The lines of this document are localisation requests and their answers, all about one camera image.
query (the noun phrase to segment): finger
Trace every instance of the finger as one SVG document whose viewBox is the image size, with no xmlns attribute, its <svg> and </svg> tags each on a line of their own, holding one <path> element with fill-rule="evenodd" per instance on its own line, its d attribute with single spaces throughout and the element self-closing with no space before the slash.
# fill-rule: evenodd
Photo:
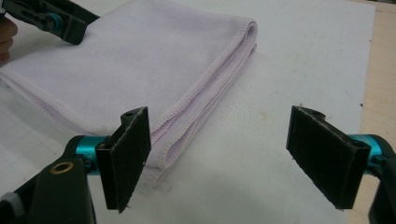
<svg viewBox="0 0 396 224">
<path fill-rule="evenodd" d="M 18 32 L 17 25 L 7 17 L 0 19 L 0 42 L 4 42 L 16 35 Z"/>
<path fill-rule="evenodd" d="M 0 54 L 0 62 L 7 61 L 9 59 L 9 57 L 10 57 L 10 55 L 9 55 L 8 51 L 5 52 L 5 53 Z"/>
<path fill-rule="evenodd" d="M 11 48 L 13 43 L 14 43 L 13 39 L 6 40 L 5 42 L 0 42 L 0 54 L 6 53 L 9 50 L 9 48 Z"/>
</svg>

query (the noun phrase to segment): folded towel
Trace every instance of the folded towel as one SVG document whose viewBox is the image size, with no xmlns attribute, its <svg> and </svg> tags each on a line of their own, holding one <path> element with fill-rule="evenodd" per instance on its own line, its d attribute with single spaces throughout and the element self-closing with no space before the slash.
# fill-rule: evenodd
<svg viewBox="0 0 396 224">
<path fill-rule="evenodd" d="M 256 23 L 163 0 L 137 0 L 59 43 L 0 68 L 0 78 L 65 126 L 111 134 L 148 106 L 152 150 L 141 180 L 172 167 L 255 49 Z"/>
</svg>

